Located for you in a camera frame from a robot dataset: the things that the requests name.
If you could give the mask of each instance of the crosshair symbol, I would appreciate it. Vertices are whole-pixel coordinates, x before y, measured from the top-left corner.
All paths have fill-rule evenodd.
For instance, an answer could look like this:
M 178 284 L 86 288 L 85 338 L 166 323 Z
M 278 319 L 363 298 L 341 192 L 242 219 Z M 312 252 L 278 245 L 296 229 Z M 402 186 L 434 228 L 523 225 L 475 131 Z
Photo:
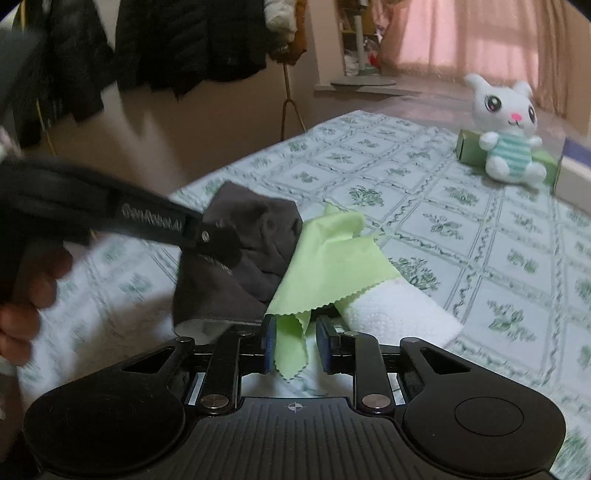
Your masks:
M 289 408 L 293 413 L 297 413 L 299 412 L 302 408 L 305 408 L 305 406 L 303 406 L 301 403 L 298 402 L 293 402 L 290 403 L 287 408 Z

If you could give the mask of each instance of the human hand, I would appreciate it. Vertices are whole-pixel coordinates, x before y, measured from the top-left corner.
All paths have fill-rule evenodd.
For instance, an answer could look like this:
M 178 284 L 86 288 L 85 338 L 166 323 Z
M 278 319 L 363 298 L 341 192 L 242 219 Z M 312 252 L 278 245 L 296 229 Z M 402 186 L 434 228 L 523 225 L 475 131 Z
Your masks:
M 72 256 L 65 249 L 52 252 L 39 261 L 28 285 L 28 304 L 0 306 L 0 355 L 13 365 L 24 365 L 31 358 L 31 340 L 39 332 L 37 309 L 51 307 L 56 301 L 58 278 L 72 268 Z

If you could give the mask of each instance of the curtain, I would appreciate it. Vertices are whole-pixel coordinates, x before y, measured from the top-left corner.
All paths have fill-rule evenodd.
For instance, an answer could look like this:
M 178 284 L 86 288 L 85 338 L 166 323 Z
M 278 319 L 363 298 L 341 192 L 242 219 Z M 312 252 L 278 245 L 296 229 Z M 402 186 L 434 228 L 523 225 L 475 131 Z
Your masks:
M 563 0 L 374 0 L 384 63 L 399 72 L 491 83 L 525 80 L 540 106 L 566 113 Z

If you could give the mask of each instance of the gray cloth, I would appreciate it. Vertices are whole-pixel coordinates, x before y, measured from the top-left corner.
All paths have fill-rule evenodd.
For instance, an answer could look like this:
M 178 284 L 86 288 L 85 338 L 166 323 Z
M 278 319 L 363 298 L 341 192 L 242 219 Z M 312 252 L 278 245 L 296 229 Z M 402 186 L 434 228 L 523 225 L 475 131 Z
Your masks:
M 196 322 L 204 320 L 214 320 L 212 336 L 223 331 L 222 323 L 261 322 L 287 271 L 302 226 L 294 202 L 265 197 L 232 182 L 217 191 L 203 221 L 221 221 L 235 228 L 242 256 L 229 269 L 195 250 L 183 251 L 173 320 L 177 334 L 194 338 L 195 329 L 203 330 Z

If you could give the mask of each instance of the plush rabbit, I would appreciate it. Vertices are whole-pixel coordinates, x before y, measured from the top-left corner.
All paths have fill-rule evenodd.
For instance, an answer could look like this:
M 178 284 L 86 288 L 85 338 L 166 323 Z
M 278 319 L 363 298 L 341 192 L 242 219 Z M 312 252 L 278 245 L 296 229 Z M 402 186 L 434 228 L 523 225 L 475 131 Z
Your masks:
M 546 178 L 543 165 L 532 161 L 532 150 L 542 146 L 535 135 L 538 121 L 531 104 L 531 87 L 517 82 L 513 88 L 490 85 L 476 73 L 465 82 L 474 88 L 473 116 L 483 132 L 480 147 L 488 152 L 486 173 L 497 181 L 535 187 Z

